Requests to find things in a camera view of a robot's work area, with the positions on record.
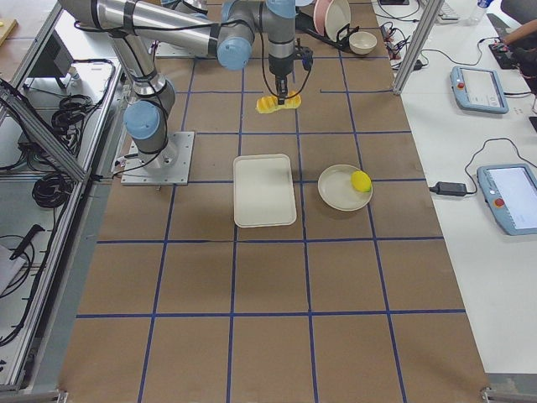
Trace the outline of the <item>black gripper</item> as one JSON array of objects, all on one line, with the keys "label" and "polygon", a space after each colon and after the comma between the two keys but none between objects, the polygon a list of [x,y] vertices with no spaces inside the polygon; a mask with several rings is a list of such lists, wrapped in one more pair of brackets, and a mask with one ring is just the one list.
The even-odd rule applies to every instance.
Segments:
[{"label": "black gripper", "polygon": [[275,77],[277,104],[284,105],[288,97],[288,75],[294,69],[294,62],[301,60],[303,68],[309,71],[313,65],[313,51],[302,46],[298,39],[287,42],[268,42],[269,71]]}]

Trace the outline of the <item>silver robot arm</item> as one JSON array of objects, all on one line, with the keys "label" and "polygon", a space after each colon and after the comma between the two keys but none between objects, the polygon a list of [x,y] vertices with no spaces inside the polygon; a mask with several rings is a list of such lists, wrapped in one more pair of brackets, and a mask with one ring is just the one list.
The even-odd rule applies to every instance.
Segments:
[{"label": "silver robot arm", "polygon": [[178,1],[155,5],[145,1],[63,1],[62,8],[80,30],[107,34],[132,83],[135,101],[123,114],[128,134],[148,170],[170,167],[178,157],[167,129],[175,103],[171,82],[157,69],[145,41],[184,48],[194,55],[214,57],[230,71],[248,63],[257,34],[268,40],[268,67],[275,88],[265,103],[295,107],[298,92],[288,90],[288,76],[301,60],[306,71],[312,51],[295,37],[293,1],[227,1],[219,22],[207,18],[206,2]]}]

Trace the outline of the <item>person forearm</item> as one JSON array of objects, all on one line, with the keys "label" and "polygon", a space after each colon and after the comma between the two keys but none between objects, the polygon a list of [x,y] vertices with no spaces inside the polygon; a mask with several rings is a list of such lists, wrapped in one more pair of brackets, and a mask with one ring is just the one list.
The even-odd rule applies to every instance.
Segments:
[{"label": "person forearm", "polygon": [[502,42],[506,45],[513,44],[514,42],[523,39],[537,31],[537,20],[534,19],[526,24],[521,25],[510,34],[507,34],[502,38]]}]

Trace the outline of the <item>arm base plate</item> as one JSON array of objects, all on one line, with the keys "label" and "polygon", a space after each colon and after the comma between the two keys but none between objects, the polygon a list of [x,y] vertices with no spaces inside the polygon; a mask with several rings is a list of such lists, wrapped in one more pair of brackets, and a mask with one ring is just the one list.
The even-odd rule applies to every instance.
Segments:
[{"label": "arm base plate", "polygon": [[140,154],[132,140],[129,153],[136,156],[126,160],[123,168],[126,173],[122,174],[121,183],[125,186],[187,185],[194,141],[194,131],[169,133],[164,150],[155,160],[143,165],[153,156]]},{"label": "arm base plate", "polygon": [[168,44],[163,41],[159,41],[155,56],[160,59],[176,59],[176,58],[194,58],[203,57],[206,54],[200,50],[191,50],[186,47]]}]

